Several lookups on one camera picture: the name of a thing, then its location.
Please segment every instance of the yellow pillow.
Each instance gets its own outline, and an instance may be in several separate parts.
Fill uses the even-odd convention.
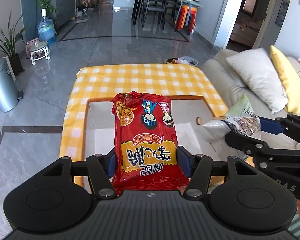
[[[300,115],[300,78],[287,57],[275,46],[270,47],[270,58],[288,96],[284,108],[288,113]]]

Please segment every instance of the white bottle cap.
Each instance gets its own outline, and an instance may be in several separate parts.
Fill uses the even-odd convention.
[[[46,9],[45,9],[45,8],[41,10],[41,14],[42,14],[42,17],[47,16],[47,13],[46,13]]]

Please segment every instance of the wall outlet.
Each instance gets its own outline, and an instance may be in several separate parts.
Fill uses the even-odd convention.
[[[22,33],[16,35],[16,41],[18,41],[18,40],[20,40],[20,39],[22,39]]]

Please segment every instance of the potted plant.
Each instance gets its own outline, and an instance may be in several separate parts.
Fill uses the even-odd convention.
[[[8,31],[9,31],[8,36],[6,36],[3,33],[2,29],[0,29],[2,35],[2,38],[0,39],[0,48],[1,48],[0,52],[3,52],[9,57],[9,61],[15,76],[19,75],[21,72],[24,71],[24,68],[21,65],[19,54],[16,53],[16,41],[17,41],[16,37],[19,37],[22,34],[22,32],[25,30],[23,28],[17,35],[15,34],[16,26],[20,21],[21,17],[22,15],[17,20],[16,24],[14,24],[10,28],[10,21],[11,21],[11,12],[10,12],[9,21],[8,21]]]

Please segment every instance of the bottle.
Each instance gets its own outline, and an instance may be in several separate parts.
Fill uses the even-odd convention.
[[[41,10],[42,19],[38,23],[38,35],[40,41],[46,41],[48,44],[51,44],[55,41],[54,34],[54,25],[53,20],[47,17],[46,9]]]

